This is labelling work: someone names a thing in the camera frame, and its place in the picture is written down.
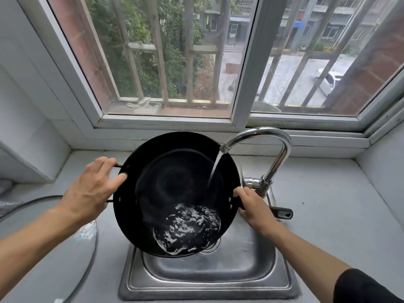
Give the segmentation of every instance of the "tree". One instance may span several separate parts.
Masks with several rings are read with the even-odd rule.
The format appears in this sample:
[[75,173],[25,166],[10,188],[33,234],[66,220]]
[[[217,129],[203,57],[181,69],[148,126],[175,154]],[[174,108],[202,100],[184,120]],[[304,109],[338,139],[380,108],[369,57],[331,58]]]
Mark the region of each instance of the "tree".
[[[158,0],[164,66],[170,98],[180,98],[186,91],[185,38],[183,32],[183,0]],[[211,0],[194,0],[194,11],[204,12]],[[120,96],[136,97],[123,42],[109,0],[86,0],[102,48]],[[120,0],[126,29],[131,42],[152,43],[150,17],[146,0]],[[198,23],[193,28],[194,45],[200,45],[203,31]],[[154,53],[134,52],[136,66],[145,96],[161,98],[161,87]],[[194,81],[203,67],[200,55],[194,56]]]

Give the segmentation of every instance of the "chrome faucet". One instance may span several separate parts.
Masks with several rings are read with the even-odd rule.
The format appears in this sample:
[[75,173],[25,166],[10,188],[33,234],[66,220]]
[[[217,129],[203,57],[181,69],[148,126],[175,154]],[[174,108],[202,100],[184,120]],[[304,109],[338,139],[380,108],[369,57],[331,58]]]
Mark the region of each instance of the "chrome faucet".
[[242,141],[245,141],[250,138],[255,137],[275,137],[282,142],[282,149],[270,167],[268,173],[264,174],[260,179],[251,178],[251,177],[243,177],[242,172],[240,174],[240,180],[242,186],[247,186],[249,188],[255,189],[256,193],[261,197],[264,197],[270,188],[276,171],[282,166],[286,158],[288,158],[291,150],[292,150],[292,139],[290,136],[280,130],[279,128],[271,128],[271,127],[260,127],[260,128],[251,128],[249,130],[245,130],[243,132],[238,133],[232,138],[226,140],[224,144],[220,146],[220,151],[226,154],[229,152],[235,145],[239,144]]

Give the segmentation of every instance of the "stainless steel sink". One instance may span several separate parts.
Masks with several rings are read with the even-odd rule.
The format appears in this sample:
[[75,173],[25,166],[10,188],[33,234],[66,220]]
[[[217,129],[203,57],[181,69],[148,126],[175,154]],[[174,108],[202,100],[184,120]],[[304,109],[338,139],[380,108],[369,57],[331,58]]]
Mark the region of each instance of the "stainless steel sink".
[[[274,204],[271,190],[268,195]],[[118,294],[123,300],[291,299],[300,291],[282,254],[237,215],[219,242],[192,256],[160,258],[131,246]]]

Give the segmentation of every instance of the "road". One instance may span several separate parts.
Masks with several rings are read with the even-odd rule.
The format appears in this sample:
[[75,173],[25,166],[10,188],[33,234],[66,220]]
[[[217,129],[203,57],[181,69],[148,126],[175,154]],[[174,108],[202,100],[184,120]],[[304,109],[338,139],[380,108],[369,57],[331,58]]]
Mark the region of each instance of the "road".
[[[231,63],[240,63],[242,59],[241,52],[230,52],[228,50],[223,54],[222,66],[221,66],[221,74],[219,80],[219,88],[221,101],[231,101],[233,98],[233,93],[228,90],[228,87],[232,83],[232,81],[237,77],[236,74],[226,74],[225,73],[225,64],[227,62]],[[265,102],[268,103],[279,103],[282,99],[282,96],[289,85],[290,80],[293,77],[293,74],[296,71],[297,66],[300,63],[302,56],[295,55],[282,55],[279,65],[276,68],[274,78],[270,84],[270,87],[265,95]],[[261,92],[262,86],[264,84],[265,78],[270,69],[270,65],[272,63],[273,57],[270,57],[267,65],[265,67],[265,72],[263,78],[261,80],[260,86],[258,88],[258,93]],[[354,62],[355,58],[351,56],[341,55],[336,63],[332,66],[332,70],[345,73],[349,66]],[[315,73],[318,69],[324,68],[327,64],[328,60],[322,59],[310,59],[305,69],[303,70],[300,78],[298,79],[292,93],[289,96],[289,99],[286,102],[286,105],[298,105],[300,106],[307,94],[311,90],[313,86],[314,79],[312,77],[313,73]],[[308,105],[312,106],[321,106],[325,101],[326,96],[321,89],[317,89],[314,96],[311,98]]]

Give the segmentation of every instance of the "person's left arm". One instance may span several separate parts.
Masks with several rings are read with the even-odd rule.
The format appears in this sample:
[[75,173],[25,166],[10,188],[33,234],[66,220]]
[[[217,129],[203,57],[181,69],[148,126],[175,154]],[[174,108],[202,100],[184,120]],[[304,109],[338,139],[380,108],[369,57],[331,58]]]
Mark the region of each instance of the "person's left arm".
[[56,207],[0,241],[0,300],[53,248],[103,212],[107,199],[127,178],[121,173],[109,179],[116,164],[115,158],[97,158]]

